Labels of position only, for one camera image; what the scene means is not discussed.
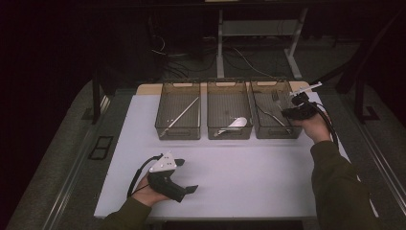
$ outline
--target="white tabletop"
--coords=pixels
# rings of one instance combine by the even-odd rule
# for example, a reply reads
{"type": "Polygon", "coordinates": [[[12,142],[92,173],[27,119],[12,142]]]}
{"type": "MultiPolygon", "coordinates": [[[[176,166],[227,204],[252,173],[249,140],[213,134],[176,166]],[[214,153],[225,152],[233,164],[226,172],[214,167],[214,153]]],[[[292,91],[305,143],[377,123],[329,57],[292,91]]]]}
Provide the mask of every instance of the white tabletop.
{"type": "MultiPolygon", "coordinates": [[[[316,93],[307,93],[320,102],[316,93]]],[[[294,140],[209,140],[207,97],[201,98],[201,139],[160,141],[154,123],[159,95],[136,95],[128,109],[95,217],[120,209],[135,172],[151,156],[171,151],[186,160],[171,179],[198,185],[181,203],[163,201],[150,219],[304,219],[315,218],[310,176],[312,141],[302,132],[294,140]]],[[[340,144],[341,154],[347,155],[340,144]]],[[[147,172],[147,165],[142,174],[147,172]]]]}

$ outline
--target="olive green sleeve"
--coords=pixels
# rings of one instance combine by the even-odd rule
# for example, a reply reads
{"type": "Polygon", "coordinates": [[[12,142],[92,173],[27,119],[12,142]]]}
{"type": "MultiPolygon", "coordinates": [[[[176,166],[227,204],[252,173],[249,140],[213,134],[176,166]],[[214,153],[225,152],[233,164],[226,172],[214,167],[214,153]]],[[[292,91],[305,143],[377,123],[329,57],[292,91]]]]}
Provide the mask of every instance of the olive green sleeve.
{"type": "Polygon", "coordinates": [[[311,148],[311,177],[317,217],[322,229],[380,229],[368,189],[357,179],[355,168],[330,141],[311,148]]]}
{"type": "Polygon", "coordinates": [[[150,207],[130,197],[118,212],[108,215],[103,220],[101,230],[142,229],[150,212],[150,207]]]}

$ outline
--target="wire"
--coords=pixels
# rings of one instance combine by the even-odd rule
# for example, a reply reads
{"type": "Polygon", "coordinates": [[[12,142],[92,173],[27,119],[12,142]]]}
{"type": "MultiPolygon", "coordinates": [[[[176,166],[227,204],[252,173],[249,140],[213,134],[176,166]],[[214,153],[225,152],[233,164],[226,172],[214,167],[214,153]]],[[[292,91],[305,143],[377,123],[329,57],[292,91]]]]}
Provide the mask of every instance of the wire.
{"type": "Polygon", "coordinates": [[[156,51],[156,50],[151,50],[153,53],[158,54],[158,55],[163,55],[163,56],[167,56],[167,54],[156,51]]]}
{"type": "Polygon", "coordinates": [[[212,66],[213,66],[213,64],[214,64],[214,61],[215,61],[215,56],[213,57],[212,62],[209,64],[209,66],[207,66],[207,67],[205,67],[205,68],[203,68],[203,69],[199,69],[199,70],[193,70],[193,69],[188,68],[188,67],[186,67],[185,65],[179,64],[179,63],[177,63],[177,62],[175,62],[175,61],[171,61],[170,63],[179,65],[179,66],[181,66],[182,68],[184,68],[184,69],[187,70],[187,71],[191,71],[191,72],[203,72],[203,71],[206,71],[206,70],[211,69],[212,66]]]}
{"type": "Polygon", "coordinates": [[[232,67],[234,67],[234,68],[236,68],[236,69],[238,69],[238,70],[251,70],[251,68],[244,69],[244,68],[239,68],[239,67],[235,66],[235,65],[227,58],[226,53],[223,53],[223,58],[224,58],[224,60],[225,60],[229,65],[231,65],[232,67]]]}
{"type": "Polygon", "coordinates": [[[173,70],[167,69],[167,68],[165,68],[165,67],[162,67],[162,68],[163,68],[164,70],[168,71],[169,73],[172,73],[173,75],[176,75],[178,79],[183,79],[183,77],[182,77],[181,75],[179,75],[178,73],[174,72],[173,70]]]}
{"type": "Polygon", "coordinates": [[[144,188],[145,188],[146,186],[148,186],[148,185],[149,185],[149,184],[146,184],[145,186],[143,186],[143,187],[141,187],[141,188],[139,188],[139,189],[136,189],[132,194],[137,193],[138,191],[144,189],[144,188]]]}
{"type": "Polygon", "coordinates": [[[314,107],[317,110],[317,112],[320,114],[320,116],[322,116],[323,120],[325,120],[328,131],[331,133],[332,142],[337,146],[337,149],[339,149],[337,132],[335,131],[334,126],[332,125],[332,121],[326,116],[325,112],[322,111],[322,109],[320,109],[317,105],[320,105],[322,108],[325,108],[325,107],[319,103],[316,103],[317,105],[314,105],[313,103],[310,103],[309,101],[305,101],[305,100],[301,100],[301,101],[305,104],[309,104],[310,106],[314,107]]]}
{"type": "Polygon", "coordinates": [[[180,73],[184,78],[188,78],[188,75],[187,74],[185,74],[185,73],[183,73],[182,71],[180,71],[179,69],[177,69],[177,68],[174,68],[174,67],[171,67],[171,66],[169,66],[168,65],[168,68],[172,71],[172,73],[173,73],[173,71],[177,71],[178,73],[180,73]]]}
{"type": "Polygon", "coordinates": [[[252,66],[252,64],[247,60],[247,58],[245,58],[245,56],[244,56],[238,49],[236,49],[236,48],[233,48],[233,49],[234,49],[235,51],[237,51],[237,53],[238,53],[239,55],[242,56],[242,58],[245,60],[245,62],[247,62],[247,64],[251,67],[251,69],[253,69],[253,70],[256,71],[257,73],[260,73],[260,74],[262,74],[262,75],[264,75],[264,76],[267,76],[267,77],[276,79],[275,77],[273,77],[273,76],[271,76],[271,75],[268,75],[268,74],[265,74],[265,73],[261,72],[260,70],[254,68],[254,66],[252,66]]]}
{"type": "Polygon", "coordinates": [[[162,47],[161,47],[161,50],[159,50],[159,51],[163,51],[165,49],[165,45],[166,45],[165,40],[159,35],[154,35],[154,37],[158,37],[162,40],[162,47]]]}
{"type": "MultiPolygon", "coordinates": [[[[248,46],[247,45],[245,45],[245,46],[238,46],[238,48],[239,49],[245,49],[245,48],[247,48],[248,46]]],[[[226,48],[229,48],[229,49],[231,49],[231,50],[234,50],[235,49],[235,47],[234,46],[231,46],[231,45],[228,45],[228,46],[223,46],[223,49],[226,49],[226,48]]],[[[245,57],[252,57],[252,56],[254,56],[256,54],[256,52],[252,52],[252,53],[250,53],[250,54],[244,54],[244,56],[245,57]]],[[[235,54],[233,54],[233,53],[231,53],[231,54],[229,54],[229,56],[231,56],[231,57],[236,57],[236,58],[241,58],[241,55],[239,55],[239,54],[237,54],[237,55],[235,55],[235,54]]]]}
{"type": "Polygon", "coordinates": [[[151,158],[149,158],[144,164],[143,166],[141,166],[140,169],[137,170],[137,172],[135,173],[134,177],[132,178],[131,184],[129,185],[128,191],[127,191],[127,197],[132,196],[135,192],[132,192],[132,190],[134,189],[135,183],[137,182],[138,178],[140,177],[141,172],[143,171],[143,168],[151,161],[153,160],[159,160],[164,154],[160,154],[157,156],[152,156],[151,158]]]}

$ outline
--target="clear plastic bin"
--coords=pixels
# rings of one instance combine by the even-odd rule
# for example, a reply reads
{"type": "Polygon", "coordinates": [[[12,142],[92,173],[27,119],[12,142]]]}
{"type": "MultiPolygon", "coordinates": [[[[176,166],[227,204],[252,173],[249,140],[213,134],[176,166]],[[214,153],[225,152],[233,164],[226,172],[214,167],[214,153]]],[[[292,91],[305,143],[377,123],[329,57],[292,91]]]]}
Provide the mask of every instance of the clear plastic bin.
{"type": "Polygon", "coordinates": [[[160,140],[200,139],[200,81],[165,80],[155,121],[160,140]]]}
{"type": "Polygon", "coordinates": [[[251,78],[250,105],[258,139],[295,139],[302,131],[301,126],[292,126],[281,111],[293,107],[292,92],[288,81],[268,78],[251,78]]]}
{"type": "Polygon", "coordinates": [[[210,140],[247,140],[252,118],[244,79],[208,79],[207,126],[210,140]],[[235,121],[245,126],[230,126],[235,121]]]}

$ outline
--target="white object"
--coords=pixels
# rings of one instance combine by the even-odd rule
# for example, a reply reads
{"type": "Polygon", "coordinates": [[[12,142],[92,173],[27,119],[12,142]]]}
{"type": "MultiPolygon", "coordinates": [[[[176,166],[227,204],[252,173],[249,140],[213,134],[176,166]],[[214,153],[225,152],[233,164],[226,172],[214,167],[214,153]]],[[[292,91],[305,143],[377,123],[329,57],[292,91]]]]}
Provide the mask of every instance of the white object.
{"type": "Polygon", "coordinates": [[[175,160],[170,152],[165,153],[151,168],[150,173],[175,170],[177,167],[175,160]]]}
{"type": "Polygon", "coordinates": [[[305,92],[307,90],[319,87],[321,85],[322,85],[322,83],[318,82],[317,84],[312,84],[312,85],[310,85],[308,87],[305,87],[305,88],[300,87],[299,90],[296,90],[295,92],[290,92],[289,95],[290,96],[296,96],[296,95],[301,94],[301,93],[303,93],[303,92],[305,92]]]}
{"type": "Polygon", "coordinates": [[[245,125],[247,125],[247,119],[244,117],[239,117],[235,119],[229,126],[224,127],[217,133],[215,133],[214,136],[218,136],[227,130],[238,130],[239,127],[245,127],[245,125]]]}

